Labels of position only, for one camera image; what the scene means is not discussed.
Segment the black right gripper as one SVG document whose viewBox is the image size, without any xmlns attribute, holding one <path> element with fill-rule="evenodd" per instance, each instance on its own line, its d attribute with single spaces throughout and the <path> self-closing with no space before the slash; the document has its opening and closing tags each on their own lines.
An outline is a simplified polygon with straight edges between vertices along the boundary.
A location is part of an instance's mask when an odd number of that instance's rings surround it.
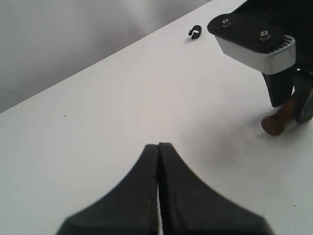
<svg viewBox="0 0 313 235">
<path fill-rule="evenodd" d="M 313 70 L 313 2 L 311 0 L 247 0 L 233 11 L 272 26 L 296 40 L 296 66 Z M 292 68 L 262 74 L 273 108 L 285 104 L 293 91 Z"/>
</svg>

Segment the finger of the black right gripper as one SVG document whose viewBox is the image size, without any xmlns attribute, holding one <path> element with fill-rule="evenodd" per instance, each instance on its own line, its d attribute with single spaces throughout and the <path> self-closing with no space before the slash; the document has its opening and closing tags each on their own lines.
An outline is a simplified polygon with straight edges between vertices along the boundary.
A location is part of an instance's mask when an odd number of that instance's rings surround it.
<svg viewBox="0 0 313 235">
<path fill-rule="evenodd" d="M 292 76 L 295 88 L 294 118 L 304 123 L 313 118 L 313 76 L 299 70 Z"/>
</svg>

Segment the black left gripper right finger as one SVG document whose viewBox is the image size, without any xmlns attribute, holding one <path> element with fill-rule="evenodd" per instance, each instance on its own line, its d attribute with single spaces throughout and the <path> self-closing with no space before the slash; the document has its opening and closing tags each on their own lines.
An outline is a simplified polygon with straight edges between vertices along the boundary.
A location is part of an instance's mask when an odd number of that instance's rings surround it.
<svg viewBox="0 0 313 235">
<path fill-rule="evenodd" d="M 159 144 L 158 186 L 165 235 L 272 235 L 260 215 L 206 185 L 170 143 Z"/>
</svg>

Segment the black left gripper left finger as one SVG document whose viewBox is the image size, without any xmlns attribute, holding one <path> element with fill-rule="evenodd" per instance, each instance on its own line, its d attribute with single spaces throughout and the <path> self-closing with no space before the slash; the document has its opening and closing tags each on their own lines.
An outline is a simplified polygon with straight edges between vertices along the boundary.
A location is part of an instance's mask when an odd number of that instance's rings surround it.
<svg viewBox="0 0 313 235">
<path fill-rule="evenodd" d="M 59 235 L 157 235 L 158 146 L 148 144 L 107 195 L 68 217 Z"/>
</svg>

